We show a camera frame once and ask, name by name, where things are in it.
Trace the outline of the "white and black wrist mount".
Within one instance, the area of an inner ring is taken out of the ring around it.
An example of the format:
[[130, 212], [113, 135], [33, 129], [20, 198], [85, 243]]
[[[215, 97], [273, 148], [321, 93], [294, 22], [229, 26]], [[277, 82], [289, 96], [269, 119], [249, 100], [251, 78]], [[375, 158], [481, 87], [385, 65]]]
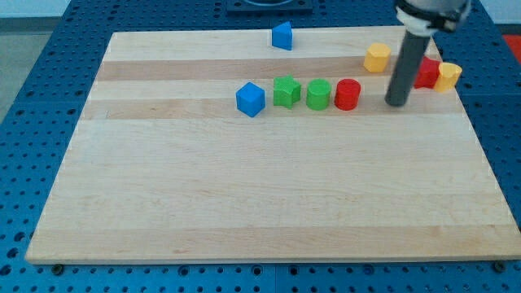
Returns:
[[471, 0], [395, 0], [394, 7], [409, 33], [430, 37], [458, 30], [471, 12]]

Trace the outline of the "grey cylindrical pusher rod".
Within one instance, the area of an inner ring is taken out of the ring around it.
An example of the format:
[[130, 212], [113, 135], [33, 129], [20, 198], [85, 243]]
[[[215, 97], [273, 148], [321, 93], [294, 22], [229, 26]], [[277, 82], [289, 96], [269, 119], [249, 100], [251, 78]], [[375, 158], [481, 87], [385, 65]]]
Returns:
[[429, 37], [405, 32], [384, 98], [387, 105], [392, 107], [406, 105], [429, 42]]

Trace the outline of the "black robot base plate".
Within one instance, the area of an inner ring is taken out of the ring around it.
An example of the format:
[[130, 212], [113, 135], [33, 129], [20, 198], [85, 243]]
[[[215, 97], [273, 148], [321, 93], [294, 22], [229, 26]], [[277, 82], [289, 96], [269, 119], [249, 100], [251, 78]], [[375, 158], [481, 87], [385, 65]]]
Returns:
[[229, 15], [247, 13], [310, 12], [313, 0], [225, 0]]

